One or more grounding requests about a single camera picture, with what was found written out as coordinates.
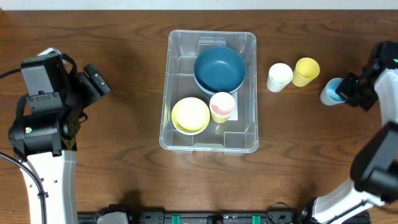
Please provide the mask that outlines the pink cup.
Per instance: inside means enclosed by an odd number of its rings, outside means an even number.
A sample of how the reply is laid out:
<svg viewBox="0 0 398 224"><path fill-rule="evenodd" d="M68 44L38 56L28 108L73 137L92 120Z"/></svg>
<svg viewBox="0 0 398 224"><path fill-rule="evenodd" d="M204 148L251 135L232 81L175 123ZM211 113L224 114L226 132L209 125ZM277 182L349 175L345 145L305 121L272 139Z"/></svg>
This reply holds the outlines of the pink cup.
<svg viewBox="0 0 398 224"><path fill-rule="evenodd" d="M236 108L236 100L227 92L214 94L210 99L210 110L217 116L230 116Z"/></svg>

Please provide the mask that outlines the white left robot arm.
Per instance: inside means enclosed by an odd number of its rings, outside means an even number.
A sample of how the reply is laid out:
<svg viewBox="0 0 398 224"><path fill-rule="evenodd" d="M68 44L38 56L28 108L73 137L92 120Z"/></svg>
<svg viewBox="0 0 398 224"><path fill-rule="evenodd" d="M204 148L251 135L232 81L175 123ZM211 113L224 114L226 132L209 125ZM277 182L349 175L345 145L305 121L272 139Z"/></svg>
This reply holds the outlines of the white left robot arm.
<svg viewBox="0 0 398 224"><path fill-rule="evenodd" d="M31 223L78 223L75 200L76 136L84 109L110 92L93 64L49 48L22 61L28 93L17 103L9 129L27 188Z"/></svg>

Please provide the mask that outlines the white label in bin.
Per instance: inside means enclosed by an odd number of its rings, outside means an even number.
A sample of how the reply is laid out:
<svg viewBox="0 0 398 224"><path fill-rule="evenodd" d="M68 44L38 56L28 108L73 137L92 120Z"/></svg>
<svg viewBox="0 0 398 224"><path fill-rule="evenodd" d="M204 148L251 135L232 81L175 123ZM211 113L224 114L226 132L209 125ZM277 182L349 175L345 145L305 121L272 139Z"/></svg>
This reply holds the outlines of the white label in bin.
<svg viewBox="0 0 398 224"><path fill-rule="evenodd" d="M234 107L234 111L231 114L231 116L229 117L229 121L237 121L238 120L238 92L234 92L232 94L232 97L234 98L235 101L235 107Z"/></svg>

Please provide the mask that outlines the clear plastic storage bin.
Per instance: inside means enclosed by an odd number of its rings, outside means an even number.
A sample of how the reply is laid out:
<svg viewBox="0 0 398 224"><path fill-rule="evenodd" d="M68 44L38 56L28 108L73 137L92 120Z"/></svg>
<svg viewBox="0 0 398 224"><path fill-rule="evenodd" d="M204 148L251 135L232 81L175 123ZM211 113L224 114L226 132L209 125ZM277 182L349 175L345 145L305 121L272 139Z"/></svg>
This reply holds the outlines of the clear plastic storage bin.
<svg viewBox="0 0 398 224"><path fill-rule="evenodd" d="M194 79L194 63L205 50L229 47L242 56L246 65L243 85L233 93L236 109L230 119L218 124L210 121L204 131L186 135L175 129L172 108L186 97L209 103L210 96ZM212 151L248 154L259 146L257 118L256 36L250 32L173 30L169 35L167 66L159 134L160 145L175 152Z"/></svg>

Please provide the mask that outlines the cream cup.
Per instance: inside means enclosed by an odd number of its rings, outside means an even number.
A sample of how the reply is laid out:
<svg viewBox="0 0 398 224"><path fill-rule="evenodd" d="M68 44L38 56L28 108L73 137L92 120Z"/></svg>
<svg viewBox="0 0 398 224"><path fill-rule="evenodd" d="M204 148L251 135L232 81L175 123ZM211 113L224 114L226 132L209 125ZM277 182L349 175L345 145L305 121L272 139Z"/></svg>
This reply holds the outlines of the cream cup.
<svg viewBox="0 0 398 224"><path fill-rule="evenodd" d="M267 88L271 92L280 92L293 79L293 70L285 63L275 63L268 72Z"/></svg>

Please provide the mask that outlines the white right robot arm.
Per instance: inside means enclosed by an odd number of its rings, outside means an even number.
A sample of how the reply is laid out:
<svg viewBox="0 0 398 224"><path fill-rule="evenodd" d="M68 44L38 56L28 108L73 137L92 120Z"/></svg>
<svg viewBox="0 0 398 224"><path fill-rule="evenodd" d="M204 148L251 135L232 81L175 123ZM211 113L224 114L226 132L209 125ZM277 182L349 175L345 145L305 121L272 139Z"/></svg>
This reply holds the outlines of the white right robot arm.
<svg viewBox="0 0 398 224"><path fill-rule="evenodd" d="M361 223L367 209L397 200L397 68L380 71L374 90L382 129L354 158L350 178L303 209L300 223Z"/></svg>

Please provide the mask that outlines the yellow bowl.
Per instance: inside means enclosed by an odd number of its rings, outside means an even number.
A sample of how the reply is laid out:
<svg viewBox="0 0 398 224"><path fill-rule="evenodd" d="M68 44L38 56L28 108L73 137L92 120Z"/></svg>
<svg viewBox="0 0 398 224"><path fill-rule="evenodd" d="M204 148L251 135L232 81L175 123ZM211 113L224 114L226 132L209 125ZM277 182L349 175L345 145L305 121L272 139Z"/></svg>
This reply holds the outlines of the yellow bowl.
<svg viewBox="0 0 398 224"><path fill-rule="evenodd" d="M210 110L199 98L187 97L178 101L172 109L175 129L185 135L203 132L210 122Z"/></svg>

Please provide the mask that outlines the light blue cup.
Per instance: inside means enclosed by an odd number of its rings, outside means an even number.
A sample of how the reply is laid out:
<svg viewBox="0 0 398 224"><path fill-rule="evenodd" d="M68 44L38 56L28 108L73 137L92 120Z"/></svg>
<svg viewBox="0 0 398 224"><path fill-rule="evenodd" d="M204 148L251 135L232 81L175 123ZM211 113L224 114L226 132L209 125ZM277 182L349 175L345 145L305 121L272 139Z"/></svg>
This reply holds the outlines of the light blue cup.
<svg viewBox="0 0 398 224"><path fill-rule="evenodd" d="M342 81L342 78L333 78L326 84L320 95L320 100L324 105L333 106L345 102L344 99L336 93L336 89Z"/></svg>

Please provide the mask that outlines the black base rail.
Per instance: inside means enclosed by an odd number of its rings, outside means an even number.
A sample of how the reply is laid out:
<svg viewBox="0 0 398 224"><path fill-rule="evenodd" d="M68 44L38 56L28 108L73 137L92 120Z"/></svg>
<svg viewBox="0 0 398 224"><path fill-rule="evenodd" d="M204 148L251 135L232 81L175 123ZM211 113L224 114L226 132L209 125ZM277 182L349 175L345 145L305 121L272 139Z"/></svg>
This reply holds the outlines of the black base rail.
<svg viewBox="0 0 398 224"><path fill-rule="evenodd" d="M163 213L144 212L127 215L131 224L283 224L292 223L294 212L271 211L268 213Z"/></svg>

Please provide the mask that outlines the yellow cup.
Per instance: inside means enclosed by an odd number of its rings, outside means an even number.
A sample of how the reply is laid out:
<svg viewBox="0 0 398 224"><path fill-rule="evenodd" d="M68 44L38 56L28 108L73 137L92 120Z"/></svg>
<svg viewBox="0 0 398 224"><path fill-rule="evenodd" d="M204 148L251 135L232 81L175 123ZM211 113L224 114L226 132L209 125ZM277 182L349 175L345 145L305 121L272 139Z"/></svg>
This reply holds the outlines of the yellow cup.
<svg viewBox="0 0 398 224"><path fill-rule="evenodd" d="M295 66L292 82L297 87L304 87L320 73L318 62L310 57L301 58Z"/></svg>
<svg viewBox="0 0 398 224"><path fill-rule="evenodd" d="M216 114L211 112L211 117L213 119L214 122L218 123L218 124L222 124L227 122L227 120L229 120L229 118L231 117L231 113L227 114L227 115L220 115L220 114Z"/></svg>

